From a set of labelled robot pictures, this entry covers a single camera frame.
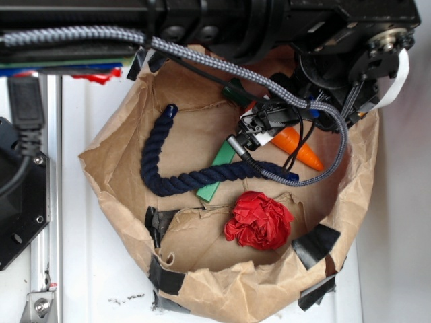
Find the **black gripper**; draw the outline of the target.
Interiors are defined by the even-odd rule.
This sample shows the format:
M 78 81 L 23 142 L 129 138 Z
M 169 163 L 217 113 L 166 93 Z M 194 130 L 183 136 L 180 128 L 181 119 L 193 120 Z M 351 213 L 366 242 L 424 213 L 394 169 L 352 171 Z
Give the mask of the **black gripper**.
M 350 53 L 301 56 L 296 77 L 317 88 L 342 116 L 363 116 L 388 106 L 401 93 L 410 71 L 413 32 L 390 28 Z

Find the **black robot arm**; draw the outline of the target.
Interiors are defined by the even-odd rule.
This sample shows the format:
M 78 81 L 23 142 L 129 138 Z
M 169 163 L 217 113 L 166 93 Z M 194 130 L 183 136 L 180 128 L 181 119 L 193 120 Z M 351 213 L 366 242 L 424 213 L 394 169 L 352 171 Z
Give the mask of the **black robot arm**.
M 288 45 L 347 117 L 374 108 L 420 22 L 414 1 L 2 1 L 1 74 L 104 71 L 153 37 L 239 65 Z

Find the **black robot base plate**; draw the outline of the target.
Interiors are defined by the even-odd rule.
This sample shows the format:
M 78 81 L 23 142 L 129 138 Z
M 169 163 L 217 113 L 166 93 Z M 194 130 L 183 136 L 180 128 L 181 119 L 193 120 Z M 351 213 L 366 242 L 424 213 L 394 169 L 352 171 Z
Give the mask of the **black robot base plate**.
M 1 118 L 1 184 L 16 173 L 21 162 L 18 132 Z M 24 181 L 1 197 L 1 270 L 5 270 L 48 223 L 49 158 L 39 151 Z

